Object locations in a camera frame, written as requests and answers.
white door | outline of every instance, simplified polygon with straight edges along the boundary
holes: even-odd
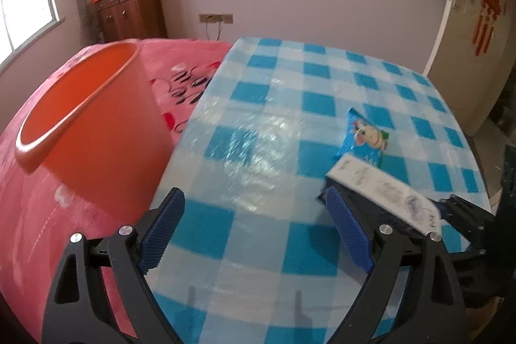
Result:
[[[515,0],[446,0],[424,75],[466,134],[473,135],[485,120],[516,59],[515,5]]]

cartoon character print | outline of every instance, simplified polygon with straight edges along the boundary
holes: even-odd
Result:
[[[362,119],[357,118],[353,122],[352,133],[354,133],[354,142],[357,146],[367,143],[373,149],[385,151],[386,142],[380,130],[367,124]]]

white paper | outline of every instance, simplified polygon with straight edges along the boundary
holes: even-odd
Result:
[[[420,231],[441,233],[439,210],[430,200],[386,172],[347,153],[326,174]]]

door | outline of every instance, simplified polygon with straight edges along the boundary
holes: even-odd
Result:
[[[508,43],[516,32],[514,7],[515,0],[446,0],[424,75],[466,134],[486,119],[516,58]]]
[[[121,39],[145,38],[140,10],[136,0],[128,0],[113,7],[114,20]]]
[[[99,19],[100,24],[102,26],[102,33],[104,34],[105,41],[115,42],[117,40],[121,40],[120,34],[115,23],[115,15],[114,15],[115,6],[111,8],[99,11]]]

electrical outlet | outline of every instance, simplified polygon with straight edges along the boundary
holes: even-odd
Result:
[[[199,14],[199,22],[233,24],[233,14]]]
[[[233,14],[223,14],[224,24],[233,24]]]

